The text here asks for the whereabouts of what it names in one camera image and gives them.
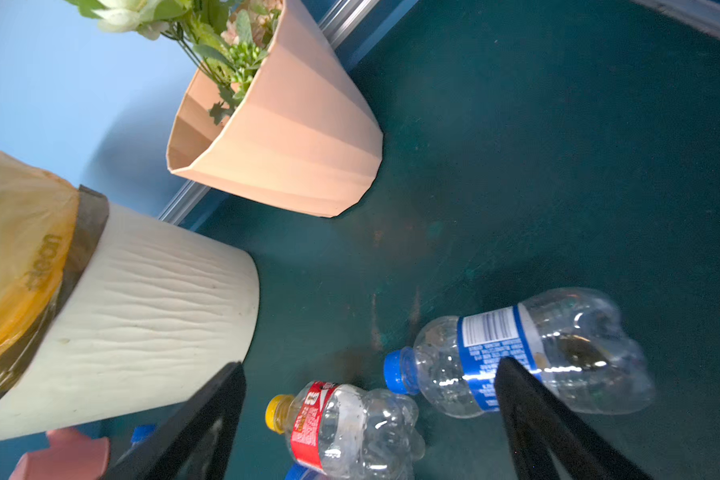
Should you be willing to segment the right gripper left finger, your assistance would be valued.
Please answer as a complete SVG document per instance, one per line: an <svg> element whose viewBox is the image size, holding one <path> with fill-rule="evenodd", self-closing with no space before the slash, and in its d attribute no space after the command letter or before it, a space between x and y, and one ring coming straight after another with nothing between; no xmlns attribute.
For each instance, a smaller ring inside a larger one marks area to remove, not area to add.
<svg viewBox="0 0 720 480"><path fill-rule="evenodd" d="M226 364L166 423L108 467L102 477L224 478L245 394L242 364Z"/></svg>

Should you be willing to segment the red label yellow cap bottle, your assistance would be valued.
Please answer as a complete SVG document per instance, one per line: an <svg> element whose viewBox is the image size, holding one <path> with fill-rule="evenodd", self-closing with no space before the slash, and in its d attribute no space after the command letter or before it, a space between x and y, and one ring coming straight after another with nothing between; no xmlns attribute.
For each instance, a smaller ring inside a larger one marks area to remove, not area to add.
<svg viewBox="0 0 720 480"><path fill-rule="evenodd" d="M419 409L386 389L313 381L266 407L267 427L284 437L294 462L330 479L413 479L425 442Z"/></svg>

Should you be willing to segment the Pepsi bottle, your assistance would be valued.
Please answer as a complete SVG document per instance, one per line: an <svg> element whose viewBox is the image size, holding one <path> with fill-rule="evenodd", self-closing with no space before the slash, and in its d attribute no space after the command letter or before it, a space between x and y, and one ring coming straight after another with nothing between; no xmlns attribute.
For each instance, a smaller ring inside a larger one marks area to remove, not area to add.
<svg viewBox="0 0 720 480"><path fill-rule="evenodd" d="M501 359L516 360L568 408L623 415L656 395L639 344L622 328L605 293L548 290L512 306L427 323L410 347L384 360L387 388L421 394L439 412L469 419L496 412Z"/></svg>
<svg viewBox="0 0 720 480"><path fill-rule="evenodd" d="M294 463L284 477L285 480L327 480L323 473Z"/></svg>

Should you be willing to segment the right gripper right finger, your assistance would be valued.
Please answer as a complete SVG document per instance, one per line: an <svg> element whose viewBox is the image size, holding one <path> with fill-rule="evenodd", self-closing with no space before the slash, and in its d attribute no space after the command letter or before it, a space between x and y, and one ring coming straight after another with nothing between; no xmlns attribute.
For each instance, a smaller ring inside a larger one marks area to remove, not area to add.
<svg viewBox="0 0 720 480"><path fill-rule="evenodd" d="M647 479L517 360L500 360L494 388L519 479Z"/></svg>

